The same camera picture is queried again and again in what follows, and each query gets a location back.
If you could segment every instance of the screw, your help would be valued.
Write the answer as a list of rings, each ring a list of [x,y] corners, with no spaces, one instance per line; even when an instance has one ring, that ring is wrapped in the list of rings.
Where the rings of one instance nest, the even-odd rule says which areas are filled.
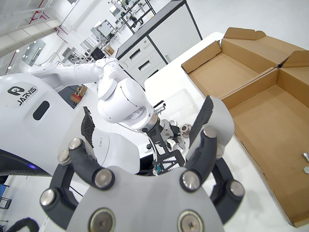
[[[41,205],[43,205],[43,206],[50,205],[53,202],[53,200],[55,199],[55,196],[56,195],[55,195],[55,192],[53,190],[51,190],[51,189],[45,190],[40,197]]]
[[[112,183],[112,180],[113,173],[110,170],[103,168],[96,174],[95,185],[99,188],[106,188]]]
[[[208,138],[215,138],[216,137],[216,132],[212,127],[205,127],[204,130],[203,130],[203,133]]]
[[[179,232],[203,231],[202,219],[196,212],[192,210],[186,210],[179,215],[177,226]]]
[[[57,156],[57,160],[58,162],[65,162],[69,159],[69,151],[68,150],[63,150],[61,151],[58,156]]]
[[[230,190],[235,196],[243,196],[245,193],[244,187],[239,181],[232,181]]]
[[[82,144],[82,140],[80,138],[74,138],[69,142],[69,149],[75,150]]]
[[[182,174],[181,182],[189,191],[195,191],[201,186],[201,182],[197,174],[190,170],[187,170]]]
[[[116,220],[113,212],[107,208],[97,210],[90,218],[91,232],[111,232],[114,231]]]
[[[308,156],[308,153],[307,152],[304,152],[302,154],[302,156],[306,159],[306,161],[309,163],[309,156]]]

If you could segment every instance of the workbench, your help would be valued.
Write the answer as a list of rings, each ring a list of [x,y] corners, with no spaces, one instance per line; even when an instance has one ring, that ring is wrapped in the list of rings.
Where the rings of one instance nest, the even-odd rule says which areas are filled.
[[[168,100],[169,104],[173,104],[170,107],[169,104],[166,105],[166,110],[159,115],[160,118],[175,119],[179,126],[194,122],[204,103],[205,96],[181,68],[181,64],[212,42],[222,38],[222,33],[212,33],[145,81],[146,96],[152,105],[161,100]],[[145,156],[141,148],[140,155]],[[298,229],[288,224],[277,206],[273,193],[268,190],[235,136],[227,144],[223,158],[234,179],[240,181],[245,188],[243,202],[235,215],[224,226],[226,232],[308,231],[309,224]],[[210,175],[203,184],[208,195],[211,194],[214,184],[213,176]]]

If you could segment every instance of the drawer handle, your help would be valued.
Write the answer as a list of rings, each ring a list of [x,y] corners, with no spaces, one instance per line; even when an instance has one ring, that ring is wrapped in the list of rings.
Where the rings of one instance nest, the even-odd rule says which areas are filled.
[[[144,64],[142,64],[141,66],[139,66],[138,69],[139,69],[140,71],[142,71],[142,70],[144,70],[144,69],[145,69],[146,67],[148,67],[148,66],[150,66],[149,60],[148,60],[146,63],[144,63]]]
[[[166,60],[170,63],[170,62],[171,62],[171,59],[170,59],[169,55],[166,54],[165,57],[166,57]]]
[[[131,60],[135,59],[138,55],[140,54],[140,49],[138,49],[137,51],[135,51],[130,57]]]

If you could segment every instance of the jarvis logo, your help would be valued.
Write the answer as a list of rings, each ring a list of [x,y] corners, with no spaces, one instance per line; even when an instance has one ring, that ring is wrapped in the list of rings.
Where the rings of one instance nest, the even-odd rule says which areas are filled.
[[[15,96],[20,96],[20,93],[19,92],[24,92],[25,90],[21,87],[11,87],[7,92],[12,94],[12,95],[15,95]]]
[[[26,93],[24,93],[22,95],[22,97],[19,98],[18,103],[19,103],[19,106],[22,105],[28,97],[30,97],[37,89],[35,87],[32,87],[30,88]]]

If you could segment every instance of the black oval window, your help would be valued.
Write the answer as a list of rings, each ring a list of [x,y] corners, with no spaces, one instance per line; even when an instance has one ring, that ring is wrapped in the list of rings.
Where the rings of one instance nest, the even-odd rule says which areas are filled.
[[[33,118],[35,120],[40,120],[43,117],[43,115],[46,113],[48,108],[49,108],[49,102],[43,101],[33,113]]]

